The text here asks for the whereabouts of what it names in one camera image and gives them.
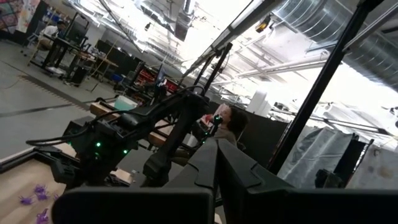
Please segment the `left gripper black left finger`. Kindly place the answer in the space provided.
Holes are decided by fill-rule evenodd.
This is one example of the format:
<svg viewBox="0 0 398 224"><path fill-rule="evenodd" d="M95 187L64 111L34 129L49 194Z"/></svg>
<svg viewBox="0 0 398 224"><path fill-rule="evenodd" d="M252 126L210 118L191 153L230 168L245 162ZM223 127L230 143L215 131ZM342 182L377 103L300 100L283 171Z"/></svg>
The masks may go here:
<svg viewBox="0 0 398 224"><path fill-rule="evenodd" d="M53 223L214 223L218 142L208 139L161 188L80 187L52 206Z"/></svg>

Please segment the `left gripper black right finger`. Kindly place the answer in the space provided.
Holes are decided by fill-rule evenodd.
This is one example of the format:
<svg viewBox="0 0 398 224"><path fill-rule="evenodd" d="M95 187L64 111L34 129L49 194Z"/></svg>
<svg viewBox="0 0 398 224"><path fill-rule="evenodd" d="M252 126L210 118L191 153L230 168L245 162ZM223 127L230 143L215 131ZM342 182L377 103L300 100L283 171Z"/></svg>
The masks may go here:
<svg viewBox="0 0 398 224"><path fill-rule="evenodd" d="M227 223L395 223L395 190L298 189L226 140L218 181Z"/></svg>

